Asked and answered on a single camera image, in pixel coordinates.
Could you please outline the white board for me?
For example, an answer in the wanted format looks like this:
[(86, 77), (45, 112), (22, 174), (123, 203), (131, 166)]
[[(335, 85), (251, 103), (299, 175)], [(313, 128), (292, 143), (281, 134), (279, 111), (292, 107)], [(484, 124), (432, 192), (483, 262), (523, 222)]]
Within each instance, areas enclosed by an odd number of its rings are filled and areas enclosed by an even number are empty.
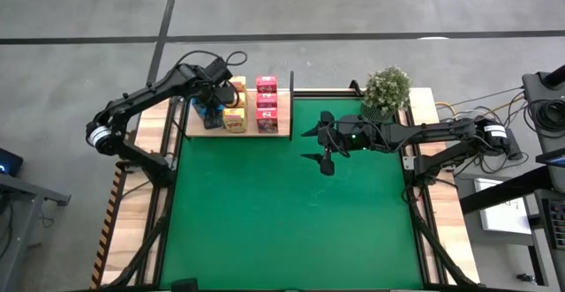
[(486, 231), (530, 235), (531, 227), (523, 198), (515, 198), (479, 211), (481, 226)]

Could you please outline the potted plant ribbed grey pot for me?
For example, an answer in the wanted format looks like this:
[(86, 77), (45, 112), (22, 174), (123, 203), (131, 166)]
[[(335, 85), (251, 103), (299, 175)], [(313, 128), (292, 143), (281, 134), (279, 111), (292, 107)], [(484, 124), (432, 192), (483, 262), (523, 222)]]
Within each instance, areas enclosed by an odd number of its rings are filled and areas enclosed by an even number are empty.
[(361, 115), (369, 120), (388, 122), (410, 99), (412, 81), (401, 69), (390, 66), (368, 76)]

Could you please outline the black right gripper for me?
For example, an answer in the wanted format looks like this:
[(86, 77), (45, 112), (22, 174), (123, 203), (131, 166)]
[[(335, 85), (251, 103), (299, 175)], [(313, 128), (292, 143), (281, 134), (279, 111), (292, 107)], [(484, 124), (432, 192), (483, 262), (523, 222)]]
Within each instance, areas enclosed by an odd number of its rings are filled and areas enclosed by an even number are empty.
[(302, 157), (319, 163), (320, 172), (325, 176), (335, 173), (335, 164), (331, 159), (333, 153), (350, 158), (352, 151), (375, 148), (374, 125), (361, 115), (347, 115), (335, 120), (329, 111), (322, 111), (319, 123), (301, 136), (318, 137), (323, 154), (305, 153)]

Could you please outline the black aluminium table frame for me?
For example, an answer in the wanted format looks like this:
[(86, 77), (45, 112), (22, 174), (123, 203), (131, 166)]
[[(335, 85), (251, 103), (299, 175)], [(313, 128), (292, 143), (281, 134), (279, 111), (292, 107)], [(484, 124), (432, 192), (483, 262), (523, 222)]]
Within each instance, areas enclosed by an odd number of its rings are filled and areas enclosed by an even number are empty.
[[(333, 155), (321, 174), (322, 111), (357, 114), (351, 88), (295, 88), (291, 137), (188, 138), (191, 103), (170, 98), (137, 114), (125, 141), (168, 162), (153, 185), (128, 160), (101, 291), (370, 292), (457, 288), (477, 280), (457, 192), (441, 214), (406, 185), (403, 149)], [(436, 220), (454, 220), (453, 229)]]

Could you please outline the black monitor blue light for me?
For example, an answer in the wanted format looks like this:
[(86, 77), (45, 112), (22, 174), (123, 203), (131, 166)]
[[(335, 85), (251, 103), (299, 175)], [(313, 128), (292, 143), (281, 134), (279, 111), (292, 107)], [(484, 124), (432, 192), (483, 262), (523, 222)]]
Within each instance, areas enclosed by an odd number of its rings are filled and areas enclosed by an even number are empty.
[(17, 176), (23, 162), (22, 157), (0, 147), (0, 174)]

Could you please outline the grey metal desk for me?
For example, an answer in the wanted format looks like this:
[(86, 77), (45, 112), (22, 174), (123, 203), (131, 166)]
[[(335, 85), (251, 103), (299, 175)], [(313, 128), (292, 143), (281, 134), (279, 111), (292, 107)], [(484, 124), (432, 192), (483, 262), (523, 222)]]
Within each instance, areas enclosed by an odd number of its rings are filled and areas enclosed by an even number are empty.
[(67, 206), (71, 195), (0, 174), (0, 292), (14, 292), (44, 201)]

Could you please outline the yellow black hazard tape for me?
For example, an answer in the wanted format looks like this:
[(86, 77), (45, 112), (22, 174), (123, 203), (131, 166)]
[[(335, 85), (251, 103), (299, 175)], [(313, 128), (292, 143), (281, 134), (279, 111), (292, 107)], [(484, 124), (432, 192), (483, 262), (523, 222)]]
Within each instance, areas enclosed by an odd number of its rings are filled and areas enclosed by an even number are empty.
[(90, 289), (99, 288), (102, 285), (102, 277), (109, 255), (111, 238), (113, 236), (114, 227), (117, 220), (120, 203), (119, 197), (121, 195), (121, 191), (124, 188), (124, 180), (125, 177), (123, 171), (120, 168), (115, 167), (112, 186), (109, 190), (109, 200), (102, 224), (101, 236), (95, 255), (94, 270), (92, 272), (89, 285)]

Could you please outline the red Froot Loops cereal box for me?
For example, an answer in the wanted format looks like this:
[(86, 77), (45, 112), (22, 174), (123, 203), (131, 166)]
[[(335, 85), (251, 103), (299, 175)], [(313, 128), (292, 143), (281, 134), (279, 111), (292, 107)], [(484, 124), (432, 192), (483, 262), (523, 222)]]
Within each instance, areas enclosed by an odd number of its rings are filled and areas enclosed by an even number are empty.
[(277, 92), (276, 76), (258, 76), (256, 78), (256, 89), (258, 93), (271, 94)]
[(256, 107), (258, 109), (276, 108), (278, 105), (277, 93), (257, 93)]
[(257, 108), (256, 124), (259, 133), (277, 133), (278, 132), (277, 108)]

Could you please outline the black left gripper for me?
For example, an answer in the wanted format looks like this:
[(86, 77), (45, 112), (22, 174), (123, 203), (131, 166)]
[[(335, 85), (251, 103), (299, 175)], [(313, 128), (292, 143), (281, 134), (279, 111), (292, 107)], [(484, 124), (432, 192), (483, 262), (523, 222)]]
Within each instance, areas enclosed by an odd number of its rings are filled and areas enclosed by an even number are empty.
[(188, 97), (196, 98), (207, 107), (204, 127), (223, 127), (222, 112), (237, 98), (237, 89), (230, 83), (232, 73), (226, 61), (217, 57), (207, 67), (180, 64), (177, 69), (188, 81)]

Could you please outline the black equipment stand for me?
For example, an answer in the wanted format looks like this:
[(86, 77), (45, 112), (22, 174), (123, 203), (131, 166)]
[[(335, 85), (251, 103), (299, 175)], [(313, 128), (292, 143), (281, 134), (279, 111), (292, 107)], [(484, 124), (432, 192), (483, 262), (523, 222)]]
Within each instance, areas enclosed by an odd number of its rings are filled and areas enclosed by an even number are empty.
[(543, 153), (565, 147), (565, 64), (552, 72), (522, 76), (527, 106), (524, 120)]

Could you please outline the black diagonal beam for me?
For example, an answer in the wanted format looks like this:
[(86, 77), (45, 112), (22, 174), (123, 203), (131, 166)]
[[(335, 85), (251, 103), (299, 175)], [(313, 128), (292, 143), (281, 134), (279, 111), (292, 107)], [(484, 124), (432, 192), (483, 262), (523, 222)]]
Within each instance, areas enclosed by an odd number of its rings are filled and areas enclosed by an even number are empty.
[(546, 166), (535, 168), (520, 176), (513, 177), (495, 186), (476, 191), (459, 200), (463, 214), (497, 206), (515, 198), (531, 194), (537, 190), (554, 189)]

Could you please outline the black laptop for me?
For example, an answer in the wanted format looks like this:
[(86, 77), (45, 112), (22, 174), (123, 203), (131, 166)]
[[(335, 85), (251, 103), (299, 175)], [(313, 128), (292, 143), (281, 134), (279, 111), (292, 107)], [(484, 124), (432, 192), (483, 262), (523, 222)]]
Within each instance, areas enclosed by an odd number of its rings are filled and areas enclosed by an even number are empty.
[(537, 155), (535, 161), (547, 166), (565, 168), (565, 147)]

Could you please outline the black keyboard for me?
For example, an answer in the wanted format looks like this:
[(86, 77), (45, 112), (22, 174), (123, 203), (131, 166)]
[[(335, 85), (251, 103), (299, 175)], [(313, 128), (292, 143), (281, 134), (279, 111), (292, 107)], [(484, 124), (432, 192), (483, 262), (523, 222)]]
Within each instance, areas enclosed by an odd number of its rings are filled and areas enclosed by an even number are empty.
[(565, 251), (565, 201), (543, 199), (542, 205), (552, 247)]

